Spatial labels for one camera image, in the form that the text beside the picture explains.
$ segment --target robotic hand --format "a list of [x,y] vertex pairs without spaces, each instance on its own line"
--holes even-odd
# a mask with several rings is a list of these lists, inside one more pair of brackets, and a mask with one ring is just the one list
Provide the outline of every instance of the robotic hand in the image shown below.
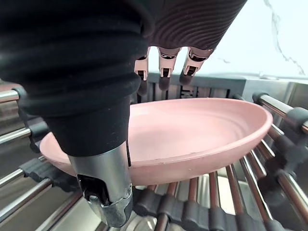
[[159,49],[167,90],[181,47],[189,84],[245,0],[15,0],[0,2],[0,78],[41,116],[69,155],[84,198],[102,221],[132,211],[129,97],[146,93],[148,47]]

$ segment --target dish rack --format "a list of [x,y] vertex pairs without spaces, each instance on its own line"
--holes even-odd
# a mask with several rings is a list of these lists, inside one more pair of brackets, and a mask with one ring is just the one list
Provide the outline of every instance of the dish rack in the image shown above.
[[[158,75],[149,74],[147,95],[136,94],[132,96],[131,103],[191,97],[226,97],[245,100],[241,96],[245,85],[242,78],[221,81],[217,77],[195,77],[191,86],[186,89],[179,85],[177,78],[172,78],[168,91],[160,91],[157,88],[158,81]],[[217,95],[211,90],[206,90],[210,88],[223,89],[223,91]],[[25,94],[22,88],[0,92],[0,103],[18,102]],[[221,199],[224,195],[219,190],[219,176],[215,171],[199,178],[172,182],[167,185],[134,187],[134,213],[124,228],[127,229],[132,222],[136,222],[136,219],[139,222],[141,217],[146,217],[151,226],[149,230],[155,231],[177,229],[187,231],[284,231],[288,229],[274,219],[269,205],[279,205],[289,200],[296,215],[302,221],[304,229],[308,230],[308,198],[296,182],[298,165],[308,159],[308,111],[303,108],[292,108],[270,97],[266,92],[255,93],[253,100],[282,117],[285,123],[298,134],[299,139],[297,142],[291,141],[273,124],[266,137],[266,139],[270,138],[273,145],[269,146],[262,140],[254,150],[240,159],[239,163],[225,167],[234,214],[225,212],[221,206]],[[39,143],[49,132],[47,125],[41,118],[27,115],[20,109],[18,109],[18,114],[25,127],[0,136],[0,145],[28,137],[31,149],[39,153]],[[241,167],[246,182],[239,179],[238,166]],[[0,211],[0,226],[51,187],[59,187],[71,194],[36,229],[37,231],[52,230],[81,199],[76,178],[58,170],[45,161],[43,156],[20,165],[19,169],[0,179],[0,188],[12,184],[23,176],[32,178],[37,185]],[[257,215],[260,214],[261,218],[252,216],[249,212],[247,202],[243,197],[242,184],[249,186],[258,208]],[[186,187],[186,193],[179,197],[183,185]],[[209,198],[205,199],[201,191],[207,191]],[[107,230],[124,229],[109,228],[103,223],[96,228],[96,231]]]

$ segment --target metal rod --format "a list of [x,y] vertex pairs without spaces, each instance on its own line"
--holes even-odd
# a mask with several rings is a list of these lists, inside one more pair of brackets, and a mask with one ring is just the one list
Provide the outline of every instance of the metal rod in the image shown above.
[[293,177],[287,172],[280,172],[278,182],[291,201],[294,210],[303,222],[308,225],[308,198]]
[[43,191],[51,188],[51,184],[52,182],[50,179],[44,179],[32,189],[18,197],[8,206],[4,207],[4,209],[0,211],[0,223],[9,218],[14,212],[30,203],[36,196],[41,194]]
[[[177,191],[178,184],[179,184],[178,182],[170,183],[168,185],[166,194],[174,196]],[[163,213],[159,215],[157,218],[157,223],[155,225],[154,231],[166,231],[168,228],[168,223],[169,223],[169,218],[166,214]]]
[[274,124],[271,125],[268,135],[275,141],[280,136],[284,135],[284,132],[281,131],[278,127],[276,127]]
[[176,192],[176,190],[177,190],[178,184],[179,184],[178,182],[172,182],[172,183],[170,183],[170,184],[168,185],[168,189],[167,189],[166,194],[174,196],[174,195],[175,195],[175,192]]
[[279,100],[276,100],[268,95],[262,95],[260,97],[260,102],[262,103],[262,105],[267,106],[269,109],[273,110],[275,113],[277,113],[283,118],[285,117],[285,114],[287,114],[293,109],[293,107],[282,103]]
[[2,188],[3,186],[7,185],[8,183],[12,182],[13,180],[23,175],[24,175],[24,172],[20,168],[17,169],[16,171],[0,179],[0,188]]
[[308,121],[303,124],[302,130],[304,133],[308,134]]
[[216,171],[211,172],[209,174],[209,184],[210,184],[210,206],[211,208],[220,207],[218,176]]
[[152,190],[152,191],[155,191],[157,189],[157,184],[153,184],[153,185],[149,185],[147,188]]
[[166,214],[161,214],[157,218],[157,223],[155,225],[154,231],[166,231],[168,228],[169,218]]
[[36,231],[50,231],[76,204],[81,196],[81,192],[75,192],[70,195],[69,198],[36,229]]
[[228,181],[230,185],[235,214],[246,212],[246,206],[241,192],[239,182],[233,165],[226,166]]
[[265,160],[270,160],[273,157],[275,157],[275,153],[272,151],[272,149],[264,142],[264,140],[261,140],[261,142],[257,145],[257,149],[260,151],[262,156],[265,158]]
[[105,223],[101,222],[97,228],[95,229],[95,231],[109,231],[110,227],[107,226]]
[[31,130],[28,128],[22,128],[16,131],[12,131],[8,134],[0,136],[0,144],[4,144],[9,141],[14,141],[16,139],[21,139],[23,137],[28,137],[31,135]]
[[7,90],[0,93],[0,103],[18,100],[19,96],[15,90]]
[[198,178],[192,178],[189,181],[188,200],[197,201],[198,194]]
[[249,188],[255,198],[257,207],[260,211],[261,217],[263,221],[269,221],[269,220],[273,220],[273,217],[270,213],[270,210],[267,206],[267,204],[265,203],[263,196],[260,192],[260,189],[257,186],[257,180],[254,176],[254,173],[252,172],[251,166],[247,160],[247,157],[244,156],[242,159],[240,159],[240,163],[242,166],[242,169],[244,171],[247,183],[249,185]]
[[249,154],[247,154],[247,159],[257,180],[266,176],[265,168],[262,166],[260,160],[258,159],[256,153],[253,150]]

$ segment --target pink plate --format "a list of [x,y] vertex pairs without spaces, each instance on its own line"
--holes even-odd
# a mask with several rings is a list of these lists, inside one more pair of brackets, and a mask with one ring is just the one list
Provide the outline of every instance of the pink plate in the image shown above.
[[[195,98],[132,105],[132,183],[185,180],[227,166],[253,149],[271,124],[268,111],[240,100]],[[52,133],[43,138],[40,150],[56,167],[75,175]]]

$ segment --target silver metal cylinder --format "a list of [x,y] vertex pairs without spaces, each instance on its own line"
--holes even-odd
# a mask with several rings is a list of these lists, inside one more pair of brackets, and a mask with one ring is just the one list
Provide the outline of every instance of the silver metal cylinder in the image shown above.
[[75,192],[64,203],[51,214],[35,231],[50,231],[62,217],[76,204],[81,198],[81,192]]
[[209,174],[209,185],[210,185],[210,206],[211,208],[220,207],[218,175],[216,171],[211,172]]
[[276,127],[274,124],[271,125],[268,135],[275,141],[280,136],[284,135],[284,132],[281,131],[278,127]]
[[246,206],[244,203],[239,182],[237,180],[234,166],[233,165],[226,166],[226,171],[229,180],[235,214],[243,214],[244,212],[246,212]]
[[303,124],[302,130],[304,133],[308,134],[308,121]]
[[152,190],[152,191],[155,191],[157,189],[157,184],[153,184],[153,185],[149,185],[147,188]]
[[265,203],[263,196],[260,192],[260,189],[258,188],[257,185],[257,180],[254,176],[254,173],[251,169],[251,166],[247,160],[247,157],[244,156],[242,159],[240,159],[240,163],[242,166],[242,169],[244,171],[247,183],[249,185],[249,188],[251,190],[252,195],[255,198],[257,207],[260,211],[261,217],[263,221],[269,221],[269,220],[273,220],[273,217],[270,213],[270,210],[267,206],[267,204]]
[[101,222],[97,228],[95,229],[95,231],[109,231],[110,227],[108,227],[106,224],[104,224],[103,222]]
[[7,90],[0,92],[0,103],[18,100],[18,93],[15,90]]
[[257,180],[265,177],[266,176],[265,168],[262,166],[261,162],[256,156],[256,153],[252,150],[249,154],[247,154],[246,157],[251,165],[251,168]]
[[293,107],[280,102],[279,100],[276,100],[268,95],[262,95],[260,97],[260,101],[262,105],[268,107],[269,109],[273,110],[275,113],[280,115],[281,117],[285,117],[285,114],[287,114],[289,111],[293,109]]
[[188,200],[197,201],[198,194],[198,178],[192,178],[189,181]]
[[264,157],[265,160],[270,160],[273,157],[275,157],[275,153],[264,142],[264,140],[261,140],[261,142],[257,145],[257,150],[262,154],[262,156]]
[[[168,185],[168,189],[166,194],[175,196],[177,187],[178,187],[178,182],[173,182]],[[166,231],[168,228],[169,224],[169,218],[166,214],[161,214],[157,218],[157,223],[155,225],[155,230],[154,231]]]
[[28,137],[30,135],[31,135],[31,130],[28,128],[22,128],[16,131],[12,131],[8,134],[0,136],[0,145],[10,141],[14,141],[16,139]]
[[50,179],[44,179],[32,189],[27,191],[25,194],[18,197],[8,206],[4,207],[4,209],[0,211],[0,224],[7,220],[7,218],[9,218],[11,215],[13,215],[13,213],[16,212],[18,209],[21,209],[22,207],[30,203],[36,196],[40,195],[45,190],[51,188],[51,184],[52,181]]
[[308,225],[308,198],[293,177],[287,172],[281,172],[278,182],[298,216]]
[[13,180],[24,175],[24,172],[21,169],[17,169],[16,171],[10,173],[9,175],[0,179],[0,188],[12,182]]

